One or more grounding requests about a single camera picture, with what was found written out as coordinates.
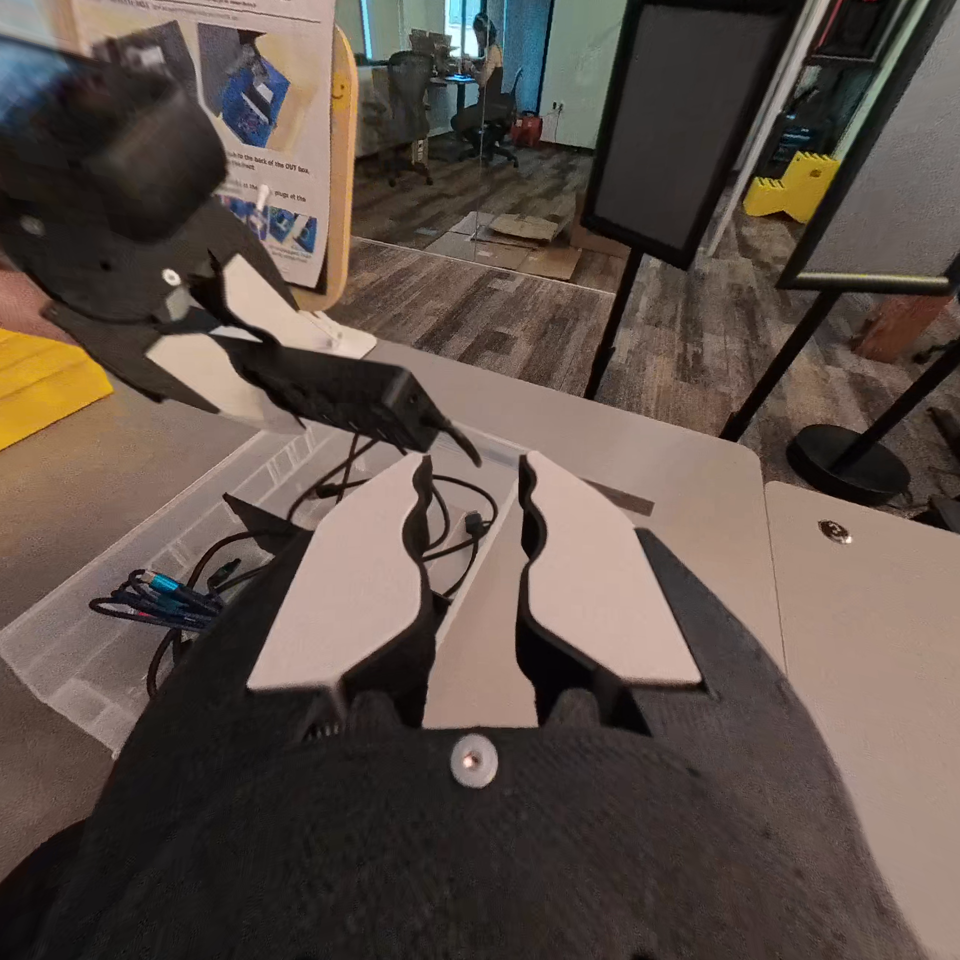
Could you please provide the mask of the black framed display screen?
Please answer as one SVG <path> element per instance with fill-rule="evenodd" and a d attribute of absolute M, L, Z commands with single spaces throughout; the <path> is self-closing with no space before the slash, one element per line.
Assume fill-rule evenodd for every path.
<path fill-rule="evenodd" d="M 738 441 L 838 300 L 851 293 L 943 297 L 959 279 L 959 7 L 926 2 L 890 78 L 776 287 L 813 303 L 740 408 Z M 954 343 L 865 431 L 801 429 L 786 448 L 814 490 L 866 507 L 907 492 L 911 474 L 882 439 L 958 369 Z"/>

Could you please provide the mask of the person's left hand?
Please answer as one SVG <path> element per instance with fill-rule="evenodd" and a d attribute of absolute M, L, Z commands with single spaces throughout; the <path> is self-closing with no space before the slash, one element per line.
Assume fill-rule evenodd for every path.
<path fill-rule="evenodd" d="M 1 270 L 1 329 L 77 346 L 65 331 L 44 316 L 50 303 L 25 273 Z"/>

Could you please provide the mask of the black USB cable grey plugs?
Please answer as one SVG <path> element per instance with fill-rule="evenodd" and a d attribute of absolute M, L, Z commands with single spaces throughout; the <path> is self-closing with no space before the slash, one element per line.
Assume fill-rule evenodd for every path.
<path fill-rule="evenodd" d="M 363 458 L 377 443 L 351 438 L 349 450 L 342 462 L 325 469 L 318 476 L 307 473 L 309 484 L 297 494 L 281 513 L 264 510 L 254 503 L 250 494 L 222 495 L 223 510 L 228 511 L 234 529 L 216 542 L 211 543 L 197 558 L 187 574 L 170 575 L 159 559 L 152 560 L 144 569 L 133 570 L 123 586 L 113 593 L 113 603 L 126 607 L 126 618 L 137 623 L 164 629 L 164 636 L 150 660 L 145 676 L 147 695 L 154 699 L 163 682 L 162 664 L 167 657 L 174 668 L 186 654 L 191 644 L 216 621 L 222 609 L 231 601 L 236 591 L 251 582 L 264 563 L 243 568 L 245 558 L 230 556 L 218 566 L 214 562 L 224 551 L 235 550 L 237 545 L 251 545 L 262 554 L 277 556 L 287 542 L 303 526 L 294 522 L 296 517 L 306 519 L 305 505 L 320 505 L 320 513 L 313 514 L 317 523 L 345 496 L 367 483 L 373 474 L 366 470 Z M 464 512 L 452 517 L 450 507 L 439 489 L 446 484 L 471 492 L 482 498 L 489 507 L 490 516 L 480 510 Z M 437 534 L 432 534 L 425 549 L 425 563 L 430 565 L 447 557 L 469 550 L 461 575 L 444 591 L 436 594 L 441 606 L 445 606 L 467 579 L 479 549 L 491 527 L 498 520 L 498 501 L 486 489 L 463 478 L 451 475 L 434 475 L 431 486 L 430 508 L 439 517 Z"/>

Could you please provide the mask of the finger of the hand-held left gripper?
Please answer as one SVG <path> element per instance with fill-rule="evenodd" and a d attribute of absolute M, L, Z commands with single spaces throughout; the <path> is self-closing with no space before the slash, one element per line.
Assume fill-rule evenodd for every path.
<path fill-rule="evenodd" d="M 245 379 L 227 350 L 271 342 L 271 332 L 258 327 L 200 324 L 197 329 L 161 334 L 146 349 L 145 359 L 211 404 L 221 417 L 278 435 L 305 434 L 306 423 Z"/>
<path fill-rule="evenodd" d="M 301 310 L 291 306 L 242 255 L 234 255 L 222 268 L 222 287 L 225 308 L 235 321 L 294 350 L 289 344 Z"/>

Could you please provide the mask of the black office chair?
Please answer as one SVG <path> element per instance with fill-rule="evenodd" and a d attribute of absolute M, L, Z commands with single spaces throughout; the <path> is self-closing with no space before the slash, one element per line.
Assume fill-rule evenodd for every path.
<path fill-rule="evenodd" d="M 506 145 L 517 117 L 517 95 L 515 90 L 503 88 L 504 55 L 498 28 L 481 10 L 473 19 L 472 30 L 479 57 L 470 61 L 469 75 L 477 86 L 477 102 L 458 108 L 451 120 L 451 130 L 461 142 L 455 162 L 478 160 L 489 166 L 500 157 L 518 169 L 517 154 Z"/>

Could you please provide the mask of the yellow plastic bin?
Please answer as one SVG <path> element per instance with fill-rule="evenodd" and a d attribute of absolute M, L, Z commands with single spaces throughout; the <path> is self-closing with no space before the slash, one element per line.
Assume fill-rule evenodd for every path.
<path fill-rule="evenodd" d="M 1 450 L 113 393 L 102 366 L 77 345 L 1 331 Z"/>

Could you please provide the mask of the small yellow floor sign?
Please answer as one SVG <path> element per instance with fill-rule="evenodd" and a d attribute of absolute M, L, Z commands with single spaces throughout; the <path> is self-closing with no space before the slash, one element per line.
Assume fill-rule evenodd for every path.
<path fill-rule="evenodd" d="M 806 224 L 840 166 L 840 161 L 830 155 L 798 150 L 780 178 L 755 176 L 752 179 L 742 209 L 750 217 L 784 214 L 797 223 Z"/>

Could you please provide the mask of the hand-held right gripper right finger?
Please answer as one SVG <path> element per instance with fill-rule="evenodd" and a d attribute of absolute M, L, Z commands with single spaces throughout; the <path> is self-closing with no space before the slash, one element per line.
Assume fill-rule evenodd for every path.
<path fill-rule="evenodd" d="M 701 670 L 640 530 L 606 494 L 538 451 L 520 457 L 525 555 L 515 655 L 546 724 L 571 690 L 602 724 L 644 724 L 636 690 L 702 690 Z"/>

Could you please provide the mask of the instruction poster board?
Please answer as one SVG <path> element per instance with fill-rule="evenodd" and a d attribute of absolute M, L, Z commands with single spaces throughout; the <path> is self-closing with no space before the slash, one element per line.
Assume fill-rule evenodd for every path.
<path fill-rule="evenodd" d="M 218 198 L 284 281 L 327 279 L 337 3 L 71 2 L 78 46 L 175 79 L 222 141 Z"/>

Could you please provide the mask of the clear plastic bin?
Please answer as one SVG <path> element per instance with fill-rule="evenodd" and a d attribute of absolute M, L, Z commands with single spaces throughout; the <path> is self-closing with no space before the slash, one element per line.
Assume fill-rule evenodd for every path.
<path fill-rule="evenodd" d="M 516 500 L 519 458 L 506 438 L 463 428 L 483 457 L 474 468 L 456 444 L 441 436 L 431 448 L 436 474 L 454 476 L 497 500 L 503 519 Z M 350 437 L 314 426 L 297 437 L 261 432 L 148 515 L 2 630 L 2 658 L 40 702 L 98 741 L 115 759 L 148 703 L 146 676 L 163 630 L 109 618 L 89 607 L 139 569 L 181 582 L 214 543 L 242 531 L 223 500 L 232 495 L 285 517 L 294 499 L 348 453 Z"/>

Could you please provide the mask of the black USB hub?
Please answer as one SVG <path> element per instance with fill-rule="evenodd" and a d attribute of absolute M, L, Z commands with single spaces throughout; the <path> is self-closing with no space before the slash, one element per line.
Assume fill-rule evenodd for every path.
<path fill-rule="evenodd" d="M 214 340 L 241 378 L 300 421 L 423 453 L 450 426 L 402 366 L 227 337 Z"/>

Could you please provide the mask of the black display panel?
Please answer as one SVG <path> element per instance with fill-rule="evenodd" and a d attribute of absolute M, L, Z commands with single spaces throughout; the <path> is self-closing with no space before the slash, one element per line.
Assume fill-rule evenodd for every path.
<path fill-rule="evenodd" d="M 693 263 L 805 2 L 627 2 L 582 207 L 628 257 L 583 392 L 595 400 L 645 259 Z"/>

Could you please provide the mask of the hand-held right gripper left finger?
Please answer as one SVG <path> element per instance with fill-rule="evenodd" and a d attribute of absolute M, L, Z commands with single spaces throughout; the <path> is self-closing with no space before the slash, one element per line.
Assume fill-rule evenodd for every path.
<path fill-rule="evenodd" d="M 246 680 L 251 694 L 313 691 L 342 717 L 365 692 L 422 724 L 439 606 L 426 569 L 433 464 L 410 453 L 318 522 Z"/>

